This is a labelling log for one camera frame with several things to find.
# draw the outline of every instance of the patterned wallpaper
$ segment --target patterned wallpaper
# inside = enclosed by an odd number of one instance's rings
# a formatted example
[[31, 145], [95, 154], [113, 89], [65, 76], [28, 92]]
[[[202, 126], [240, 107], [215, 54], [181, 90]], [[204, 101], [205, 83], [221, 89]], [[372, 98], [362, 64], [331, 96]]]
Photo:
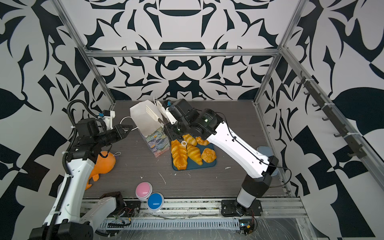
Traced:
[[64, 179], [68, 102], [95, 113], [110, 103], [50, 1], [0, 1], [0, 73], [0, 239], [27, 239]]
[[253, 99], [271, 56], [95, 60], [116, 100]]
[[[383, 1], [310, 0], [289, 49], [383, 158]], [[321, 240], [382, 239], [384, 192], [282, 59], [260, 106]]]
[[89, 49], [276, 48], [298, 0], [67, 0]]
[[[67, 0], [90, 50], [276, 48], [298, 0]], [[253, 99], [267, 56], [98, 58], [116, 99]]]

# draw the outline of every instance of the cable tie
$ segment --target cable tie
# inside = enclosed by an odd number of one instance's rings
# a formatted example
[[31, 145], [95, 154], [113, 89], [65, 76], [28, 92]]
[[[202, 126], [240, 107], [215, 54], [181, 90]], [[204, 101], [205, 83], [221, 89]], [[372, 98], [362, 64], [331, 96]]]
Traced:
[[325, 103], [322, 107], [321, 107], [321, 109], [323, 109], [325, 106], [327, 106], [327, 105], [335, 105], [334, 103]]
[[359, 132], [348, 132], [343, 138], [346, 138], [346, 137], [348, 137], [348, 136], [350, 136], [350, 135], [353, 135], [353, 134], [356, 134], [356, 135], [360, 135], [360, 136], [361, 136], [361, 134], [360, 134]]

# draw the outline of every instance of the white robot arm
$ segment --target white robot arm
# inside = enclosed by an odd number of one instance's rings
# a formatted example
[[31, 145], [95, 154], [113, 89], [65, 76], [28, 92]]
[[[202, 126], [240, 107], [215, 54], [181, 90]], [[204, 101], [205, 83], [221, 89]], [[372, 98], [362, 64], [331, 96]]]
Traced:
[[157, 106], [170, 121], [165, 125], [165, 133], [171, 140], [181, 139], [185, 134], [201, 137], [225, 151], [247, 172], [237, 196], [237, 213], [228, 215], [228, 217], [243, 215], [252, 205], [253, 200], [261, 197], [268, 190], [272, 179], [270, 175], [278, 163], [276, 157], [267, 157], [256, 151], [237, 136], [216, 112], [210, 109], [199, 113], [185, 99], [177, 100], [174, 103], [165, 101], [162, 105], [157, 104]]
[[[75, 124], [71, 114], [71, 106], [74, 103], [82, 103], [93, 118], [83, 119]], [[124, 207], [121, 193], [110, 192], [104, 194], [94, 208], [80, 217], [85, 186], [98, 155], [101, 155], [101, 148], [124, 139], [132, 126], [112, 126], [114, 111], [104, 110], [97, 116], [81, 100], [69, 103], [67, 115], [75, 128], [70, 145], [67, 151], [63, 152], [66, 175], [51, 212], [42, 227], [31, 231], [30, 240], [93, 239], [93, 233], [102, 221], [109, 214], [116, 214]]]

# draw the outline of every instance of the plastic wrap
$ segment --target plastic wrap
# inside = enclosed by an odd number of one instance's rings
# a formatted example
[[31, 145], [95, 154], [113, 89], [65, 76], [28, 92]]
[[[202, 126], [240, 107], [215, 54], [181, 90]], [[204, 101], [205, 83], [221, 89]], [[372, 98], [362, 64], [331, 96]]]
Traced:
[[235, 219], [219, 216], [194, 217], [159, 217], [148, 213], [140, 213], [131, 219], [131, 225], [117, 231], [116, 235], [102, 237], [97, 234], [94, 239], [116, 240], [298, 240], [302, 239], [301, 229], [296, 218], [256, 217], [255, 229], [248, 235], [241, 234], [240, 222], [250, 221], [250, 217]]

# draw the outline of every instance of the aluminum frame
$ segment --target aluminum frame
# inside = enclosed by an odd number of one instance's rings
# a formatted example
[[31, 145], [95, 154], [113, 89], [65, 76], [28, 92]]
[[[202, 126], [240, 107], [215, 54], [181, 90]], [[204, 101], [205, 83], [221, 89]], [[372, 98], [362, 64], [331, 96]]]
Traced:
[[253, 101], [255, 103], [260, 102], [260, 98], [263, 96], [265, 88], [268, 86], [269, 81], [271, 80], [273, 71], [276, 70], [277, 64], [279, 64], [280, 59], [281, 59], [281, 54], [278, 54], [278, 55], [273, 57], [273, 60], [272, 60], [271, 64], [269, 65], [269, 68], [263, 77], [262, 84], [259, 87], [259, 89], [257, 90], [255, 98], [253, 99]]
[[296, 28], [297, 24], [300, 21], [301, 14], [304, 11], [305, 5], [309, 0], [299, 0], [299, 2], [296, 5], [296, 9], [293, 12], [293, 15], [291, 17], [291, 20], [289, 21], [289, 24], [283, 34], [283, 38], [281, 39], [281, 42], [279, 44], [279, 47], [277, 49], [280, 49], [282, 46], [286, 46], [288, 41], [290, 40], [294, 29]]
[[277, 65], [281, 59], [280, 48], [282, 46], [285, 46], [288, 43], [288, 41], [290, 40], [294, 29], [296, 28], [297, 24], [299, 23], [299, 20], [301, 18], [301, 14], [303, 13], [304, 7], [308, 1], [309, 0], [299, 0], [299, 2], [297, 3], [295, 11], [293, 12], [293, 15], [289, 21], [289, 24], [288, 24], [288, 26], [287, 26], [284, 34], [283, 34], [283, 38], [281, 39], [281, 42], [280, 42], [279, 46], [277, 47], [279, 54], [277, 54], [273, 58], [272, 63], [270, 64], [270, 66], [267, 70], [267, 73], [264, 75], [264, 78], [262, 80], [262, 84], [259, 87], [259, 90], [257, 91], [257, 93], [255, 95], [255, 98], [253, 99], [253, 101], [255, 103], [259, 103], [260, 98], [262, 97], [262, 95], [265, 91], [265, 88], [267, 87], [269, 81], [271, 80], [273, 71], [275, 71], [275, 69], [276, 69], [276, 67], [277, 67]]
[[277, 49], [174, 49], [174, 50], [86, 50], [95, 57], [167, 57], [167, 56], [276, 56]]
[[[142, 216], [135, 219], [226, 219], [227, 217], [221, 215], [221, 200], [235, 200], [235, 198], [165, 199], [163, 208], [155, 213], [148, 210], [146, 202], [142, 202], [140, 206]], [[257, 198], [257, 200], [260, 200], [263, 208], [263, 215], [260, 216], [262, 218], [308, 218], [304, 205], [298, 197]], [[137, 199], [124, 199], [124, 201], [137, 201]], [[98, 199], [83, 199], [81, 207], [91, 209], [97, 203]]]
[[[296, 73], [297, 76], [302, 76], [307, 79], [311, 79], [312, 76], [306, 71], [306, 69], [299, 63], [295, 58], [292, 52], [287, 47], [281, 47], [280, 53], [283, 58], [287, 61], [288, 65], [292, 67], [292, 70]], [[327, 96], [327, 94], [322, 90], [322, 88], [313, 80], [311, 80], [311, 85], [320, 93], [320, 96], [328, 104], [333, 104], [332, 100]], [[338, 119], [345, 124], [345, 128], [348, 132], [358, 133], [358, 131], [353, 127], [353, 125], [345, 118], [336, 105], [332, 105]], [[376, 154], [376, 152], [371, 148], [369, 143], [359, 134], [350, 135], [358, 143], [362, 145], [362, 149], [366, 152], [367, 156], [361, 158], [361, 162], [367, 168], [367, 170], [372, 174], [373, 178], [379, 184], [379, 186], [384, 190], [384, 162]]]
[[[263, 133], [264, 133], [264, 136], [265, 136], [265, 139], [266, 139], [266, 142], [267, 142], [267, 145], [268, 147], [270, 147], [272, 149], [272, 153], [274, 156], [277, 156], [276, 153], [276, 149], [275, 147], [273, 146], [273, 143], [272, 143], [272, 139], [271, 139], [271, 136], [269, 135], [269, 132], [268, 132], [268, 129], [266, 127], [266, 124], [264, 122], [264, 119], [263, 119], [263, 112], [261, 110], [261, 107], [260, 107], [260, 104], [258, 103], [253, 103], [254, 107], [255, 107], [255, 110], [256, 110], [256, 115], [257, 115], [257, 118], [259, 119], [259, 122], [260, 122], [260, 126], [263, 130]], [[284, 172], [284, 170], [282, 168], [277, 168], [278, 171], [279, 171], [279, 175], [280, 175], [280, 178], [286, 182], [287, 184], [285, 185], [285, 188], [287, 189], [287, 194], [288, 196], [291, 196], [291, 192], [292, 192], [292, 186], [291, 186], [291, 183], [288, 182], [288, 178]]]
[[51, 0], [51, 3], [53, 5], [54, 9], [56, 10], [56, 12], [58, 13], [61, 22], [67, 28], [69, 35], [71, 36], [71, 38], [75, 42], [77, 49], [79, 50], [84, 61], [86, 62], [86, 64], [88, 65], [88, 67], [92, 71], [92, 73], [94, 74], [96, 81], [101, 86], [101, 89], [103, 90], [105, 96], [111, 102], [111, 105], [113, 105], [116, 102], [116, 100], [113, 97], [111, 91], [109, 90], [104, 78], [100, 74], [95, 63], [93, 62], [93, 60], [91, 58], [89, 58], [87, 56], [86, 50], [85, 50], [85, 45], [81, 41], [81, 38], [80, 38], [73, 22], [71, 21], [67, 11], [65, 10], [61, 0]]

